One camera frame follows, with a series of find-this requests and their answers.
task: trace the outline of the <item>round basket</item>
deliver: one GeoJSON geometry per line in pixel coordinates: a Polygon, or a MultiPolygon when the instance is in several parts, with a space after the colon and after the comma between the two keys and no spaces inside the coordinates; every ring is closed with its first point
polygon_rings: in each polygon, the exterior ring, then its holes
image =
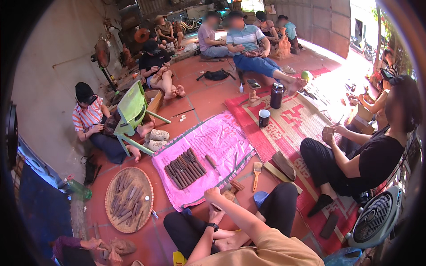
{"type": "MultiPolygon", "coordinates": [[[[129,200],[127,206],[132,206],[135,203],[136,195],[134,195],[134,198],[129,200]]],[[[108,188],[106,189],[106,196],[105,196],[105,210],[106,214],[108,216],[109,221],[111,224],[120,232],[122,233],[134,233],[137,232],[139,229],[141,229],[150,218],[151,212],[153,210],[153,204],[154,204],[154,190],[153,186],[151,185],[151,181],[148,178],[147,174],[145,174],[144,171],[137,167],[126,167],[119,171],[114,178],[111,180],[111,182],[108,185],[108,188]],[[117,191],[117,181],[119,180],[120,176],[125,176],[128,178],[132,178],[132,182],[130,185],[123,189],[121,192],[117,191]],[[127,195],[129,193],[130,188],[133,186],[142,188],[142,195],[140,198],[140,201],[142,203],[141,209],[139,212],[135,215],[133,219],[131,219],[129,225],[125,222],[121,222],[121,218],[117,218],[117,215],[113,216],[112,214],[112,201],[114,200],[115,195],[118,195],[121,197],[121,202],[125,202],[127,195]]]]}

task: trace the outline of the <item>pomelo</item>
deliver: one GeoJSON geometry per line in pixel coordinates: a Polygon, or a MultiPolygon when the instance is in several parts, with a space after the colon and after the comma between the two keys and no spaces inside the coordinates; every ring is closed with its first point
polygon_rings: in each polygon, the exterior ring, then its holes
{"type": "Polygon", "coordinates": [[[302,72],[302,79],[303,80],[307,80],[308,82],[311,81],[314,78],[314,76],[312,75],[312,73],[310,73],[309,71],[305,70],[304,72],[302,72]]]}

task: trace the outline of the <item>white fan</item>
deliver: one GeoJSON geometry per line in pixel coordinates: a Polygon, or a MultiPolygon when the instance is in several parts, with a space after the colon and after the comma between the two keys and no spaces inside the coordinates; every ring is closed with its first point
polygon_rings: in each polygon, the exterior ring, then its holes
{"type": "Polygon", "coordinates": [[[347,234],[349,246],[366,249],[383,242],[398,220],[400,207],[398,186],[391,186],[372,198],[363,208],[352,233],[347,234]]]}

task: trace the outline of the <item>woven bamboo tray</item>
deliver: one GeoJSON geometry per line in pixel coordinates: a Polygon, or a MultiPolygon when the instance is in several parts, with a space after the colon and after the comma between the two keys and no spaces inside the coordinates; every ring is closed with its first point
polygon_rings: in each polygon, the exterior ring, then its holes
{"type": "Polygon", "coordinates": [[[118,172],[114,176],[114,178],[109,183],[108,188],[106,189],[106,196],[105,196],[105,210],[107,212],[106,214],[111,224],[118,231],[122,233],[128,233],[128,234],[134,233],[134,232],[137,232],[139,229],[141,229],[148,222],[148,219],[153,210],[153,204],[154,204],[154,190],[153,190],[153,186],[151,185],[151,181],[148,178],[147,174],[137,167],[126,167],[122,169],[120,172],[118,172]],[[133,181],[127,187],[127,189],[116,193],[115,191],[117,186],[117,180],[118,180],[118,177],[121,176],[122,174],[126,174],[127,176],[130,176],[131,178],[133,178],[133,181]],[[110,214],[111,203],[116,194],[120,195],[123,198],[126,197],[131,185],[142,187],[143,195],[141,196],[141,202],[143,203],[143,205],[139,213],[136,215],[132,224],[126,225],[126,222],[122,222],[118,225],[121,219],[116,219],[116,216],[112,216],[110,214]],[[138,223],[142,210],[144,211],[144,213],[142,214],[141,221],[139,222],[138,228],[136,228],[136,225],[138,223]]]}

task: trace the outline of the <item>green plastic chair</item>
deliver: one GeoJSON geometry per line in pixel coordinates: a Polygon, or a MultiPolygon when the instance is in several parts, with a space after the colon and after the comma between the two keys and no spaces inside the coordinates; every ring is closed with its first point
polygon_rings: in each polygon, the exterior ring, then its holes
{"type": "Polygon", "coordinates": [[[136,81],[135,84],[130,87],[117,105],[117,110],[121,116],[121,120],[114,130],[114,135],[117,136],[121,146],[123,146],[123,149],[126,151],[127,156],[130,156],[130,153],[124,144],[124,140],[150,156],[154,153],[150,149],[143,147],[141,144],[129,138],[129,136],[133,136],[135,134],[135,128],[138,125],[142,125],[142,120],[146,113],[161,119],[166,123],[171,123],[170,120],[148,111],[147,107],[148,103],[145,99],[144,88],[142,87],[140,80],[136,81]]]}

